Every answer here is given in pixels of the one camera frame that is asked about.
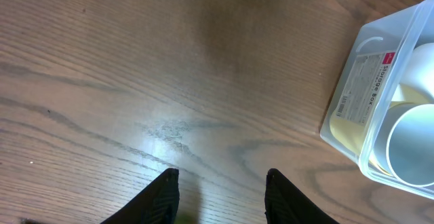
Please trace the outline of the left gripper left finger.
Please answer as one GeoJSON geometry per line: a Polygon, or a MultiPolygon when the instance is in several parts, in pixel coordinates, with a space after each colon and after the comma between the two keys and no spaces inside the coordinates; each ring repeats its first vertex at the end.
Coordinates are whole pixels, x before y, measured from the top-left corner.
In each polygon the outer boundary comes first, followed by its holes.
{"type": "Polygon", "coordinates": [[[178,169],[166,169],[102,224],[173,224],[180,201],[178,176],[178,169]]]}

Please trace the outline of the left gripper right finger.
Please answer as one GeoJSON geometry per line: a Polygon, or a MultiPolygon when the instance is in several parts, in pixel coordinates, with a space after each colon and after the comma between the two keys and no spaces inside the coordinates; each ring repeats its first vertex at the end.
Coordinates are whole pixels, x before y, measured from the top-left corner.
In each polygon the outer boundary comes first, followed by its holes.
{"type": "Polygon", "coordinates": [[[264,204],[268,224],[338,224],[276,168],[267,172],[264,204]]]}

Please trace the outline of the grey plastic cup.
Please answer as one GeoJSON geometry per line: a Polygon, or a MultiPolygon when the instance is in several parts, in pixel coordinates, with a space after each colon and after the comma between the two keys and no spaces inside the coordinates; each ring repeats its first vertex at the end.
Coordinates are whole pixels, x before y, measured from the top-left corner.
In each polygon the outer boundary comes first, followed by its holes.
{"type": "Polygon", "coordinates": [[[378,165],[406,185],[433,184],[433,105],[389,109],[374,143],[378,165]]]}

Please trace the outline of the clear plastic storage container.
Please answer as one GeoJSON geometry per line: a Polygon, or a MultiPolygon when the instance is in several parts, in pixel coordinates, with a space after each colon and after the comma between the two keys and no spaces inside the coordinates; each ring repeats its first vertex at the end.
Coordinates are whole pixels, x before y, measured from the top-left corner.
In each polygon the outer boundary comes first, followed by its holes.
{"type": "Polygon", "coordinates": [[[432,104],[400,84],[415,48],[433,43],[433,0],[424,0],[361,27],[320,130],[321,138],[354,161],[369,179],[425,198],[433,184],[406,185],[378,165],[374,143],[396,105],[432,104]]]}

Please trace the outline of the white plastic cup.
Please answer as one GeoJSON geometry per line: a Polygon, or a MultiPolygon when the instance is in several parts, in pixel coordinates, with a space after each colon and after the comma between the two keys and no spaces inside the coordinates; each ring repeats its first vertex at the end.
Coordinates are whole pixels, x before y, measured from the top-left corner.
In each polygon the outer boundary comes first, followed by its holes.
{"type": "Polygon", "coordinates": [[[400,84],[420,93],[433,103],[433,43],[414,49],[400,84]]]}

